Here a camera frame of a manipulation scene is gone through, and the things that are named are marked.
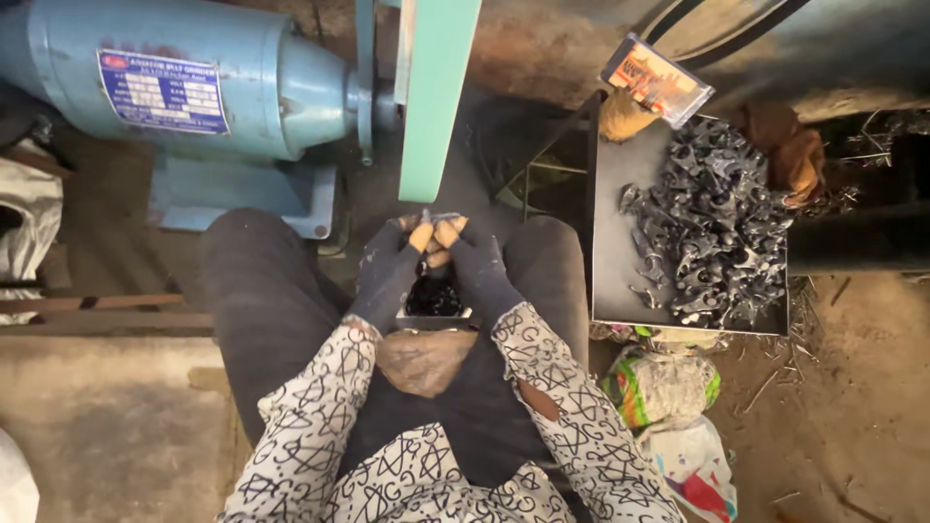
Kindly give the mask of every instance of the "metal tray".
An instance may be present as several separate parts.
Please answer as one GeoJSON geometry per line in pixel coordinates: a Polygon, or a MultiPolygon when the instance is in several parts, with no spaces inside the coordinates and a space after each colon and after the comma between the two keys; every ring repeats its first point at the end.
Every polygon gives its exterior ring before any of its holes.
{"type": "MultiPolygon", "coordinates": [[[[675,321],[666,309],[650,310],[630,291],[650,286],[660,301],[671,297],[669,286],[655,290],[636,273],[645,270],[636,252],[631,231],[633,216],[618,211],[620,188],[636,183],[645,189],[658,180],[665,165],[672,130],[663,120],[653,122],[630,140],[621,144],[599,141],[594,180],[594,230],[591,245],[591,320],[605,323],[676,327],[692,329],[675,321]]],[[[788,290],[776,304],[763,311],[749,331],[725,329],[725,332],[788,335],[788,290]]]]}

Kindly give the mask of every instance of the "hand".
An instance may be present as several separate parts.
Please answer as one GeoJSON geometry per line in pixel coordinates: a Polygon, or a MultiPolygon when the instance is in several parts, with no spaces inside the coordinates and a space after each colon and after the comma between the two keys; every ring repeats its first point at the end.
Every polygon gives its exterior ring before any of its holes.
{"type": "Polygon", "coordinates": [[[458,229],[461,234],[452,223],[440,221],[436,241],[452,254],[462,289],[477,301],[475,312],[493,326],[525,299],[507,277],[498,239],[477,233],[471,222],[458,229]]]}
{"type": "Polygon", "coordinates": [[[358,275],[358,296],[349,314],[357,315],[383,336],[387,334],[407,293],[417,281],[417,263],[432,238],[432,224],[417,226],[410,239],[390,220],[365,245],[358,275]]]}

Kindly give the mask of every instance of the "star pattern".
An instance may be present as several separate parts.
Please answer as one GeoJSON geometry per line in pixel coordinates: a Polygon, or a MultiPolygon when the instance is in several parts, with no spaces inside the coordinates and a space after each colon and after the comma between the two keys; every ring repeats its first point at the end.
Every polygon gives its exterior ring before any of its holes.
{"type": "MultiPolygon", "coordinates": [[[[610,400],[532,305],[514,307],[491,335],[517,397],[513,377],[558,406],[555,422],[526,407],[595,521],[684,522],[610,400]]],[[[470,485],[438,422],[396,436],[336,482],[379,342],[348,316],[304,371],[260,400],[265,434],[217,521],[575,523],[534,463],[495,489],[470,485]]]]}

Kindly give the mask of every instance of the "patterned sleeve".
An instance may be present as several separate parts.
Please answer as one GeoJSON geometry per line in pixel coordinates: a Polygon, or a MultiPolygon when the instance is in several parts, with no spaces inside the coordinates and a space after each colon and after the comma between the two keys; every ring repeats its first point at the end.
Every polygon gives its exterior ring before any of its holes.
{"type": "Polygon", "coordinates": [[[259,401],[265,433],[217,521],[322,518],[380,340],[346,316],[305,370],[259,401]]]}
{"type": "Polygon", "coordinates": [[[493,338],[507,360],[508,378],[523,379],[558,405],[556,421],[526,408],[596,521],[684,522],[613,404],[532,305],[520,303],[502,316],[493,338]]]}

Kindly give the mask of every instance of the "person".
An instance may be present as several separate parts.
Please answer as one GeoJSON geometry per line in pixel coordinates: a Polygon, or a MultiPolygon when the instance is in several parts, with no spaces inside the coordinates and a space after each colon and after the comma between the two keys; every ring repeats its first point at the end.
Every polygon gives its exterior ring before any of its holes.
{"type": "Polygon", "coordinates": [[[207,306],[255,445],[217,521],[684,521],[572,357],[588,331],[575,232],[537,217],[503,251],[471,222],[404,238],[389,221],[369,241],[352,300],[277,217],[239,209],[204,234],[207,306]],[[375,360],[431,237],[482,330],[427,398],[375,360]]]}

